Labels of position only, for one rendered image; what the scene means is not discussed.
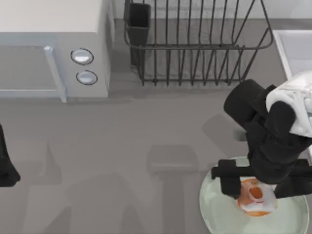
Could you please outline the white sink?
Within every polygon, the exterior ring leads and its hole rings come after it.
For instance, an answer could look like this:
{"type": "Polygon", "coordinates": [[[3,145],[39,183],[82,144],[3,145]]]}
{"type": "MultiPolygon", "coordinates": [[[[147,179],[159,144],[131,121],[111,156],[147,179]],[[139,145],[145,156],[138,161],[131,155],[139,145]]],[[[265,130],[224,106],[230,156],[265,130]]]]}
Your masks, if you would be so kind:
{"type": "Polygon", "coordinates": [[[285,71],[285,82],[312,80],[312,30],[274,30],[273,35],[285,71]]]}

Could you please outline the black cutlery holder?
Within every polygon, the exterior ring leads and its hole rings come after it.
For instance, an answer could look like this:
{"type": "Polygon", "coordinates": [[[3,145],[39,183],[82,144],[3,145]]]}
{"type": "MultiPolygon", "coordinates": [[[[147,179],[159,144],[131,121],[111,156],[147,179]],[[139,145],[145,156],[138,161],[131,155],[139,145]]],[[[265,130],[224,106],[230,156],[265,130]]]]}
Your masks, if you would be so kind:
{"type": "Polygon", "coordinates": [[[151,6],[125,0],[124,23],[130,47],[131,65],[141,66],[150,29],[151,6]]]}

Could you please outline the pale green plate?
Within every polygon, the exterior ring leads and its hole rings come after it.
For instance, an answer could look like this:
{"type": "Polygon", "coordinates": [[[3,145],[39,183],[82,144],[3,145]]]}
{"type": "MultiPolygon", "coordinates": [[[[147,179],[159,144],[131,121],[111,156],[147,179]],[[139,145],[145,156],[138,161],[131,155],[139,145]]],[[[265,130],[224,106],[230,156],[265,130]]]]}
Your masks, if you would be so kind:
{"type": "MultiPolygon", "coordinates": [[[[231,158],[237,166],[249,166],[245,157],[231,158]]],[[[212,169],[203,179],[199,192],[199,208],[211,234],[307,234],[310,208],[307,195],[277,199],[277,209],[264,216],[253,217],[243,212],[238,198],[224,195],[220,178],[212,179],[212,169]]],[[[240,177],[240,181],[255,178],[240,177]]]]}

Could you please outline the orange and white cup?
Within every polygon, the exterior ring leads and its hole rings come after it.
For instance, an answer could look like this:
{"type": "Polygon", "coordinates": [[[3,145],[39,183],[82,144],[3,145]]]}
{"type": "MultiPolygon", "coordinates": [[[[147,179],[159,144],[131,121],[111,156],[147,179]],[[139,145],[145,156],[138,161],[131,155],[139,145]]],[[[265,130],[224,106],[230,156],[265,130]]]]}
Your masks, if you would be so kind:
{"type": "Polygon", "coordinates": [[[268,215],[278,207],[274,189],[275,186],[265,184],[256,178],[243,180],[237,204],[249,216],[268,215]]]}

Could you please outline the microwave glass door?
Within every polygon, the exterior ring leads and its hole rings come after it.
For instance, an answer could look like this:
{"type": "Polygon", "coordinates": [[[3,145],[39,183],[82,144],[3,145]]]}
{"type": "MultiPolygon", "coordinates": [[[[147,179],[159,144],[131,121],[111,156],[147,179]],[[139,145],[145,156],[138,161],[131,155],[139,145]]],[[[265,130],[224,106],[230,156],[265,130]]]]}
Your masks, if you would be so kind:
{"type": "Polygon", "coordinates": [[[42,46],[0,46],[0,98],[60,98],[42,46]]]}

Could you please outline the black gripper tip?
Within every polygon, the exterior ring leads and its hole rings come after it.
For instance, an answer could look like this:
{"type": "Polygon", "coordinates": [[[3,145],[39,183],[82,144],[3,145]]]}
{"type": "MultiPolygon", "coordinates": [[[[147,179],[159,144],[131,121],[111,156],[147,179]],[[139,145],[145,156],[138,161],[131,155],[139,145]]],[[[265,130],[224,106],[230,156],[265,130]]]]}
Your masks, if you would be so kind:
{"type": "Polygon", "coordinates": [[[20,174],[9,157],[3,128],[0,124],[0,188],[13,187],[19,181],[20,174]]]}

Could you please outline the pale microwave oven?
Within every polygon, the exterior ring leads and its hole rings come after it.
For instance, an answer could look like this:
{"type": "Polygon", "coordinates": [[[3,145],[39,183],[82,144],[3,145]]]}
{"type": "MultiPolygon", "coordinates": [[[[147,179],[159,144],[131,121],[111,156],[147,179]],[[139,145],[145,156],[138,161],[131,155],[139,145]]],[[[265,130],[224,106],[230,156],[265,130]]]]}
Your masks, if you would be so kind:
{"type": "Polygon", "coordinates": [[[0,0],[0,46],[51,46],[67,100],[108,97],[114,34],[112,0],[0,0]],[[79,48],[93,53],[92,63],[72,61],[79,48]],[[84,70],[97,83],[79,83],[76,74],[84,70]]]}

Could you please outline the small round microwave knob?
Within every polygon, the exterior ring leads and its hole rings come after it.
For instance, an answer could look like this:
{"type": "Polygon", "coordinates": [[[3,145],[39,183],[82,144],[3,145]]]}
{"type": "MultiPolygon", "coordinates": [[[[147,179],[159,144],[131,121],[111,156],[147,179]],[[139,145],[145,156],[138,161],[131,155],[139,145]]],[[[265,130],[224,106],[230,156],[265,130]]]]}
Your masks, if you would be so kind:
{"type": "Polygon", "coordinates": [[[84,70],[76,74],[76,80],[83,85],[94,85],[97,83],[98,77],[94,72],[84,70]]]}

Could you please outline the large round microwave knob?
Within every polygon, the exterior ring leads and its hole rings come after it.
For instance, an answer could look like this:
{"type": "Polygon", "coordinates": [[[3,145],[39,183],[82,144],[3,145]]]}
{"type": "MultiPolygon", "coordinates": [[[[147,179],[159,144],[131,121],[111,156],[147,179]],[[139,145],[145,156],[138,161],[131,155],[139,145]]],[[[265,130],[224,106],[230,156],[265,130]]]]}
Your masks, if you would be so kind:
{"type": "Polygon", "coordinates": [[[93,53],[85,48],[79,48],[71,51],[70,57],[72,61],[78,65],[88,65],[94,60],[93,53]]]}

